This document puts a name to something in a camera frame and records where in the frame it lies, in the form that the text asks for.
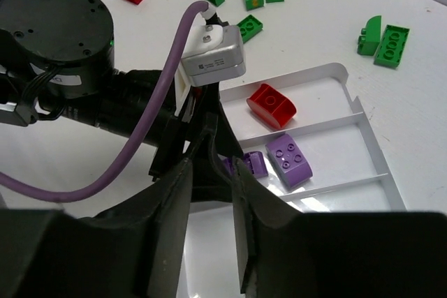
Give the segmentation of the red rounded lego brick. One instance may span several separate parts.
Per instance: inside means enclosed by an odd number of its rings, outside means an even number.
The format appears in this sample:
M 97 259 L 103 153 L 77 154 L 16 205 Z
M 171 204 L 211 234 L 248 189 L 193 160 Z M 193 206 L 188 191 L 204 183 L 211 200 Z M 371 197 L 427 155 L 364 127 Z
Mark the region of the red rounded lego brick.
M 246 102 L 261 121 L 275 130 L 283 129 L 297 112 L 289 98 L 266 83 L 262 83 Z

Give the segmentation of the green long lego brick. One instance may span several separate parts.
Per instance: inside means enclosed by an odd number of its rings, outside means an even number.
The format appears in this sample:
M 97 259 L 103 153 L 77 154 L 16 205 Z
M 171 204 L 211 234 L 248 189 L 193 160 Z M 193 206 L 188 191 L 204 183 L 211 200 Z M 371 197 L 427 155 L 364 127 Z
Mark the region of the green long lego brick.
M 263 23 L 253 15 L 246 16 L 237 26 L 240 29 L 243 43 L 248 42 L 263 30 Z

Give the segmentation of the green curved lego brick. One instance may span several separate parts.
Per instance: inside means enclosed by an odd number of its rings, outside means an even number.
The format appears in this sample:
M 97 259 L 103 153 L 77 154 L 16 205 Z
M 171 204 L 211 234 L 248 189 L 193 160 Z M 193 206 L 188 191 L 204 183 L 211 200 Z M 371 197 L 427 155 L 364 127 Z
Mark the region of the green curved lego brick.
M 381 16 L 371 17 L 358 37 L 357 53 L 362 56 L 374 56 L 381 41 Z

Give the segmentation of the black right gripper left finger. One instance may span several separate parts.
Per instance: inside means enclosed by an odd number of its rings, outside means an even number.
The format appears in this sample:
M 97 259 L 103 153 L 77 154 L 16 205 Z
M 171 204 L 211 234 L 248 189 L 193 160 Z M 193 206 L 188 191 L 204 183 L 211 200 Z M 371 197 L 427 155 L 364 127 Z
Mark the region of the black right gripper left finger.
M 2 297 L 175 297 L 193 168 L 93 218 L 1 210 Z

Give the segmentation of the white three-compartment tray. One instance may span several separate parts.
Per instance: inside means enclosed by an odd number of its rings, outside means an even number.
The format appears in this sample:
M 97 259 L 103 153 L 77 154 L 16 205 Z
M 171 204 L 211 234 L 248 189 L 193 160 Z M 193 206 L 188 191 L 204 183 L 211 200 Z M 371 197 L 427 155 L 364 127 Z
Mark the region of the white three-compartment tray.
M 272 163 L 260 182 L 287 204 L 301 211 L 406 211 L 388 163 L 359 98 L 346 88 L 349 74 L 338 63 L 281 75 L 221 91 L 226 116 L 244 151 L 262 151 L 284 133 L 304 154 L 313 177 L 295 191 L 286 191 Z M 246 99 L 261 84 L 279 91 L 297 108 L 282 131 L 271 131 L 248 107 Z M 211 297 L 241 297 L 235 254 L 233 213 L 219 210 L 224 238 L 218 239 L 222 259 L 211 261 Z

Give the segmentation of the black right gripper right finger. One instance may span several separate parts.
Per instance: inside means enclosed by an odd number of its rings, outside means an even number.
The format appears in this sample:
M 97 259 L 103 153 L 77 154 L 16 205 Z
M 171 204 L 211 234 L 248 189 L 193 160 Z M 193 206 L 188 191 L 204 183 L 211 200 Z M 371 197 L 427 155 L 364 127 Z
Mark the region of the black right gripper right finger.
M 303 213 L 233 162 L 240 290 L 246 297 L 445 297 L 446 216 Z

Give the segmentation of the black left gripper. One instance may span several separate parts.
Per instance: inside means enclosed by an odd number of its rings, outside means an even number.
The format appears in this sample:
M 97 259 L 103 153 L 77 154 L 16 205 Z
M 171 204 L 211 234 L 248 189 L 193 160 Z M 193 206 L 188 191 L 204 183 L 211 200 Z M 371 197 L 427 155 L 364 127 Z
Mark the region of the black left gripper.
M 115 73 L 99 93 L 97 126 L 107 132 L 130 137 L 147 103 L 155 92 L 159 70 L 131 70 Z M 183 156 L 185 140 L 191 140 L 188 158 L 193 164 L 192 203 L 232 202 L 230 174 L 219 155 L 241 158 L 243 151 L 221 104 L 219 83 L 205 90 L 205 116 L 193 133 L 186 134 L 186 112 L 176 117 L 175 85 L 170 85 L 155 120 L 143 142 L 156 147 L 149 176 L 156 181 L 169 172 Z

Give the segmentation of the green long lego plate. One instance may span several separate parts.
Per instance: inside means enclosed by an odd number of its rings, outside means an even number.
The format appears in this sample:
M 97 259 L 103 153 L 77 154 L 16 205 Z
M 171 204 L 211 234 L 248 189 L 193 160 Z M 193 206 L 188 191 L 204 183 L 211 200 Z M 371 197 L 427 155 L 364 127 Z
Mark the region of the green long lego plate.
M 409 28 L 388 24 L 375 54 L 374 65 L 396 69 L 400 65 L 409 33 Z

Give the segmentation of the purple paw print lego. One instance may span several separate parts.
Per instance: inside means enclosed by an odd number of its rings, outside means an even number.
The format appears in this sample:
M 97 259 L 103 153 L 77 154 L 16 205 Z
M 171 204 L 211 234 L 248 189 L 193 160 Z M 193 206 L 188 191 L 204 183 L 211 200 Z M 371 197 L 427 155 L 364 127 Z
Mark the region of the purple paw print lego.
M 293 191 L 313 177 L 309 162 L 290 135 L 284 134 L 268 142 L 265 149 L 286 190 Z

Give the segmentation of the small purple lego brick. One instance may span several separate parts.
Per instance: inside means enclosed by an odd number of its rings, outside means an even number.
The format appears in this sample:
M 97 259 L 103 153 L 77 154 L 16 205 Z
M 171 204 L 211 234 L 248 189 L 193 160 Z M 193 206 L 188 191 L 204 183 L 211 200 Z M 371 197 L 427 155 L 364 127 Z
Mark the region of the small purple lego brick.
M 261 151 L 250 151 L 244 153 L 242 161 L 256 179 L 268 176 L 268 170 L 265 164 L 265 159 Z M 221 162 L 227 169 L 228 173 L 232 175 L 233 174 L 232 158 L 223 158 L 221 159 Z

